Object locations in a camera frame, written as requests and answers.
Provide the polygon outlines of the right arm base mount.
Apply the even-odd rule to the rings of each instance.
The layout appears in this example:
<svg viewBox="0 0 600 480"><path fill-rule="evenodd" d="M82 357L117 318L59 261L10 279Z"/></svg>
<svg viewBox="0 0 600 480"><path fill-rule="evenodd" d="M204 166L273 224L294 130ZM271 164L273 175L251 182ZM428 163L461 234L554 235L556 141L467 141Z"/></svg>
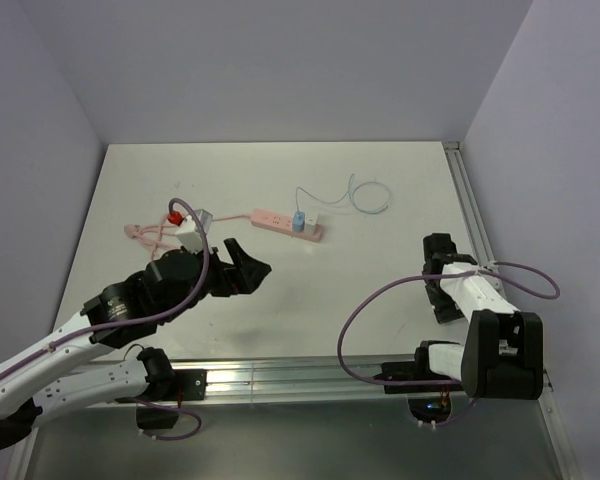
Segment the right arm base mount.
<svg viewBox="0 0 600 480"><path fill-rule="evenodd" d="M385 394L406 395L410 413L423 423L447 421L452 412L451 393L462 390L458 383L440 384L447 378L427 371L416 360L382 363L374 379L389 382Z"/></svg>

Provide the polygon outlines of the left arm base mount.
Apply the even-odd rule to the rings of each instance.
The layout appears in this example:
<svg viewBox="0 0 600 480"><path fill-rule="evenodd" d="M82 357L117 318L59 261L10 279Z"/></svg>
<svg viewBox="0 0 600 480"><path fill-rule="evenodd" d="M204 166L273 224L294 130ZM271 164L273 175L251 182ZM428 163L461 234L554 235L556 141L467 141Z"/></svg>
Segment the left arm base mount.
<svg viewBox="0 0 600 480"><path fill-rule="evenodd" d="M158 402L172 402L182 408L188 402L199 402L205 399L207 371L204 369L183 369L175 371L175 380ZM139 429L156 431L172 430L180 414L159 410L139 404L136 408L136 425Z"/></svg>

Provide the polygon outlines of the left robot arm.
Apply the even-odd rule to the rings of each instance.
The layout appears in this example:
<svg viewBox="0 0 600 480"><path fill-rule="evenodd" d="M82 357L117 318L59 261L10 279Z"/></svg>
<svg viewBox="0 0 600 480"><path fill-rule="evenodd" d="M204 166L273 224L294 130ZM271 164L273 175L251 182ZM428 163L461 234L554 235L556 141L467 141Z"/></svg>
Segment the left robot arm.
<svg viewBox="0 0 600 480"><path fill-rule="evenodd" d="M160 401L176 373L160 348L86 373L76 368L156 333L206 296L255 292L270 265L248 255L236 239L224 242L230 262L217 251L171 250L111 284L69 321L0 364L0 450L33 429L74 410L119 400Z"/></svg>

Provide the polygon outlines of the light blue charger plug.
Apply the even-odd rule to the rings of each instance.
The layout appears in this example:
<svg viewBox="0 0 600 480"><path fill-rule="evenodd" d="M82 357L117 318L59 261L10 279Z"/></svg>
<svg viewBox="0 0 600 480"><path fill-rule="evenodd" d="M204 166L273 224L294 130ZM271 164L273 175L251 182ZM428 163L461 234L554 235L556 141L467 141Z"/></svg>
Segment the light blue charger plug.
<svg viewBox="0 0 600 480"><path fill-rule="evenodd" d="M305 213L297 210L292 217L292 231L295 233L301 233L305 228Z"/></svg>

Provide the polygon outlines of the silver white charger plug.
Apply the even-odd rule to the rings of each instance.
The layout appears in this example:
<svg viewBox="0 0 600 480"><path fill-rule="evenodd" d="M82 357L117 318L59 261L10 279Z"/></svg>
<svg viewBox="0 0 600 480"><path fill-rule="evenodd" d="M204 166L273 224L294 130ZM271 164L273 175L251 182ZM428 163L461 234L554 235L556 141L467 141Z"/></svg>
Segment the silver white charger plug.
<svg viewBox="0 0 600 480"><path fill-rule="evenodd" d="M306 211L305 212L305 223L304 223L304 232L313 236L316 233L316 229L318 226L319 214L316 211Z"/></svg>

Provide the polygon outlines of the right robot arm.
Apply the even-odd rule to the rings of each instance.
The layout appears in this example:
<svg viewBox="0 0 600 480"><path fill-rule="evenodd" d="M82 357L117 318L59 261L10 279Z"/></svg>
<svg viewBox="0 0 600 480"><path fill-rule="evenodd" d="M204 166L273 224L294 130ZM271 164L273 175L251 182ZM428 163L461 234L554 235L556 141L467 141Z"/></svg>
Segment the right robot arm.
<svg viewBox="0 0 600 480"><path fill-rule="evenodd" d="M437 388L445 379L471 398L536 400L543 390L543 324L509 303L447 233L423 239L425 292L436 321L466 319L460 343L424 340L416 349L415 383Z"/></svg>

